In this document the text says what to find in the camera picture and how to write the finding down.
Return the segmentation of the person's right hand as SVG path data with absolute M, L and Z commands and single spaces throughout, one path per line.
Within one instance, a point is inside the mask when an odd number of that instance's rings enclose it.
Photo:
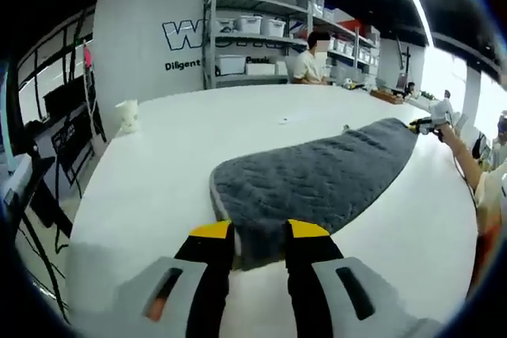
M 459 138 L 456 136 L 452 127 L 448 124 L 441 124 L 436 126 L 440 140 L 452 148 L 456 143 L 459 143 Z

